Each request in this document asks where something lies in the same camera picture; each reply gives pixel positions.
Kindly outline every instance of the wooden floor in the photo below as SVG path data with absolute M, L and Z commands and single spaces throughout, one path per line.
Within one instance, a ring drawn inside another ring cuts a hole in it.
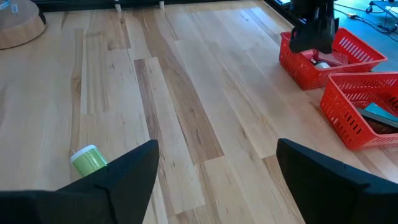
M 398 182 L 398 149 L 347 150 L 279 65 L 292 27 L 261 1 L 54 12 L 0 51 L 0 189 L 78 178 L 72 150 L 109 161 L 158 139 L 145 224 L 303 223 L 275 158 L 289 138 Z

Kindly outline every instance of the green container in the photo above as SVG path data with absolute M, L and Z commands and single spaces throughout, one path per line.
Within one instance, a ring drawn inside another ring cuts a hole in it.
M 107 164 L 100 150 L 94 145 L 80 149 L 70 157 L 70 163 L 76 167 L 82 177 L 91 174 Z

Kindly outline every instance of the cable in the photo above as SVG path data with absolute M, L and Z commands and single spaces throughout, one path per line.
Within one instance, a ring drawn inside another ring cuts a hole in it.
M 358 11 L 361 11 L 361 12 L 366 12 L 366 10 L 358 9 L 358 8 L 355 8 L 355 7 L 345 6 L 345 5 L 342 5 L 342 4 L 337 4 L 337 3 L 335 3 L 335 5 L 341 6 L 341 7 L 346 7 L 346 8 L 348 8 L 348 9 L 358 10 Z
M 389 12 L 395 5 L 397 4 L 397 2 L 395 2 L 389 9 L 388 9 L 388 11 L 387 12 Z M 386 26 L 386 22 L 387 22 L 387 14 L 388 13 L 386 13 L 386 16 L 384 16 L 384 26 Z
M 338 10 L 338 9 L 335 9 L 335 10 L 338 11 L 338 12 L 341 12 L 341 13 L 343 13 L 344 15 L 346 15 L 346 16 L 348 16 L 348 17 L 351 18 L 351 14 L 348 14 L 347 12 L 343 12 L 343 11 Z
M 362 17 L 360 17 L 357 14 L 347 13 L 347 12 L 344 12 L 344 11 L 341 11 L 341 10 L 338 10 L 338 9 L 335 9 L 335 10 L 338 11 L 338 12 L 343 13 L 344 15 L 348 16 L 350 19 L 355 19 L 357 21 L 363 22 L 363 23 L 371 26 L 374 30 L 380 32 L 381 34 L 384 34 L 384 35 L 390 37 L 393 41 L 398 42 L 397 39 L 391 37 L 392 33 L 396 34 L 395 30 L 393 30 L 391 28 L 388 28 L 388 27 L 385 27 L 382 24 L 376 25 L 374 22 L 370 21 L 369 19 L 362 18 Z

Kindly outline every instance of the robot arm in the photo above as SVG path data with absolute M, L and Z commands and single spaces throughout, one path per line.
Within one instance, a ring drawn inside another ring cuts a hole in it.
M 294 27 L 289 47 L 292 52 L 316 49 L 324 54 L 332 53 L 332 43 L 338 29 L 333 0 L 292 0 L 290 10 L 305 20 Z

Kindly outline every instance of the red basket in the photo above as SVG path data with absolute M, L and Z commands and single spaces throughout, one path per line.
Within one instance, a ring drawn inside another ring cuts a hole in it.
M 398 72 L 329 76 L 321 108 L 348 149 L 398 146 L 397 134 L 376 134 L 356 108 L 375 103 L 398 115 Z
M 348 59 L 347 64 L 320 70 L 315 68 L 309 60 L 313 56 L 312 50 L 292 53 L 289 49 L 291 33 L 283 32 L 280 35 L 282 43 L 279 62 L 303 90 L 325 86 L 329 74 L 368 72 L 380 62 L 387 60 L 383 54 L 374 50 L 350 31 L 339 28 L 332 46 L 333 52 L 344 55 Z

